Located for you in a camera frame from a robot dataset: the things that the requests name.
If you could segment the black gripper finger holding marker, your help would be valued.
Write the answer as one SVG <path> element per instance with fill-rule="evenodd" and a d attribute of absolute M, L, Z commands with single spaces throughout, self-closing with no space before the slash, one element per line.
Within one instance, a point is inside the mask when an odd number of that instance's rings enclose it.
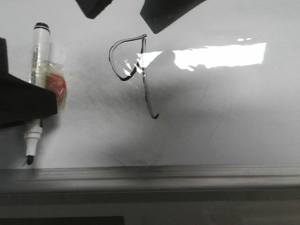
<path fill-rule="evenodd" d="M 0 39 L 0 127 L 22 125 L 57 113 L 53 92 L 25 82 L 9 73 L 6 39 Z"/>

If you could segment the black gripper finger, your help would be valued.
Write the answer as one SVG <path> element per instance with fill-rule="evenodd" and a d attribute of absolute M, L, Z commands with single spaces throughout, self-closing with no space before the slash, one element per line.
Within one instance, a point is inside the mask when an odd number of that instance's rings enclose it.
<path fill-rule="evenodd" d="M 158 34 L 203 0 L 146 0 L 140 16 L 154 34 Z"/>
<path fill-rule="evenodd" d="M 83 14 L 89 18 L 96 18 L 112 0 L 75 0 Z"/>

